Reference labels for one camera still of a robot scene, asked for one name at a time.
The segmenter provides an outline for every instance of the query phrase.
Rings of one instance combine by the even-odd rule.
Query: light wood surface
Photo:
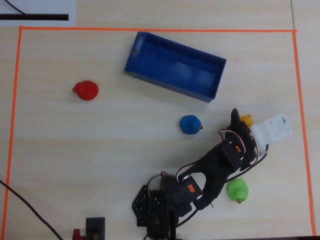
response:
[[[86,217],[104,216],[106,239],[140,240],[145,229],[136,227],[131,202],[151,176],[206,154],[234,107],[257,122],[285,112],[294,134],[270,146],[265,162],[244,175],[247,201],[231,202],[223,190],[214,209],[177,232],[208,240],[310,235],[291,33],[157,34],[227,59],[217,99],[207,104],[125,75],[135,32],[23,32],[12,186],[66,239]],[[71,92],[85,79],[100,88],[91,102]],[[204,126],[195,136],[178,127],[188,114]],[[13,195],[6,236],[54,239]]]
[[[317,0],[293,0],[294,23],[296,33],[298,60],[305,125],[307,131],[310,174],[313,194],[316,234],[320,234],[320,164],[319,164],[319,75],[320,75],[320,2]]]

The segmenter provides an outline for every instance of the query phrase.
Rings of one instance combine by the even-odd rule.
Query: green rubber duck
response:
[[[227,187],[229,197],[238,204],[245,201],[248,197],[249,189],[242,179],[233,179]]]

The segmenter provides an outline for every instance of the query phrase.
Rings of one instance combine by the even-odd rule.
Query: yellow duck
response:
[[[245,122],[248,128],[250,128],[254,124],[254,120],[252,119],[252,116],[250,114],[245,116],[240,116],[240,120],[242,122]]]

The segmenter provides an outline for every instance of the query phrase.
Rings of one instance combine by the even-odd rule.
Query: orange tape border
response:
[[[9,185],[9,183],[10,183],[12,149],[13,149],[13,140],[14,140],[14,126],[15,126],[16,97],[17,97],[17,85],[18,85],[18,72],[19,72],[19,61],[20,61],[20,50],[21,50],[21,38],[22,38],[22,31],[23,30],[60,30],[60,31],[61,30],[65,30],[65,31],[78,30],[78,31],[131,31],[131,32],[142,31],[142,32],[174,32],[174,33],[292,33],[296,81],[297,81],[297,88],[298,88],[298,95],[299,95],[301,125],[302,125],[303,144],[304,144],[305,167],[306,167],[306,176],[307,176],[307,185],[308,185],[310,221],[311,221],[312,235],[316,236],[311,177],[310,177],[309,154],[308,154],[308,144],[307,144],[307,133],[306,133],[306,124],[305,124],[305,117],[304,117],[304,107],[303,107],[303,99],[302,99],[302,91],[301,91],[301,81],[300,81],[300,72],[299,72],[297,42],[296,42],[297,30],[295,30],[295,29],[160,29],[160,28],[121,28],[121,27],[19,26],[19,35],[18,35],[16,62],[15,62],[15,73],[14,73],[14,83],[13,83],[13,97],[12,97],[8,164],[7,164],[7,174],[6,174],[6,184],[7,185]],[[7,210],[8,210],[8,195],[9,195],[9,191],[6,188],[5,195],[4,195],[4,205],[3,205],[1,240],[5,239],[6,219],[7,219]]]

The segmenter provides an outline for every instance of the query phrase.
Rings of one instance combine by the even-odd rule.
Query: blue box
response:
[[[139,31],[124,71],[136,79],[210,103],[227,60]]]

